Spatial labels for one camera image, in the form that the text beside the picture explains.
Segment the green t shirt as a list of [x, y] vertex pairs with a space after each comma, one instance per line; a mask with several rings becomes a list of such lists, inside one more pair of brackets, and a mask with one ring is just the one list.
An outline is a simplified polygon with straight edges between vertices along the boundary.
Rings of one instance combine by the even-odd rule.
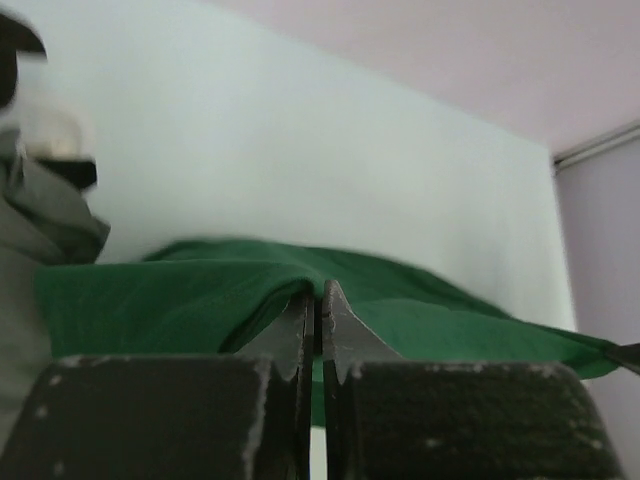
[[343, 250], [184, 241], [134, 263], [41, 268], [35, 295], [56, 357], [227, 353], [294, 294], [321, 298], [329, 280], [408, 359], [560, 362], [583, 379], [616, 369], [606, 340], [519, 320], [428, 271]]

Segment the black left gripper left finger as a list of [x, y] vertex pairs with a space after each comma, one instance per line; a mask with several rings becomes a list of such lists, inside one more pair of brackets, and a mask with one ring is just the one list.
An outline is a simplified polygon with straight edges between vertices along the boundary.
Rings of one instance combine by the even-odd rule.
[[306, 479], [314, 298], [234, 354], [71, 356], [38, 377], [5, 479]]

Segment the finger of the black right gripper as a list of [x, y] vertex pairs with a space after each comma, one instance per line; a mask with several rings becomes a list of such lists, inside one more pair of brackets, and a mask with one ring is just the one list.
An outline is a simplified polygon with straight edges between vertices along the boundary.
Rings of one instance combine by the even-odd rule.
[[616, 345], [607, 350], [607, 357], [621, 367], [640, 375], [640, 344]]

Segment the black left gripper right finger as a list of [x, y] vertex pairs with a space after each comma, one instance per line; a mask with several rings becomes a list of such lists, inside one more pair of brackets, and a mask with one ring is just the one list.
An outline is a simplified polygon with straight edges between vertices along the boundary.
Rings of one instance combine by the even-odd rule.
[[558, 363], [433, 363], [399, 355], [340, 284], [322, 307], [332, 479], [620, 479], [597, 409]]

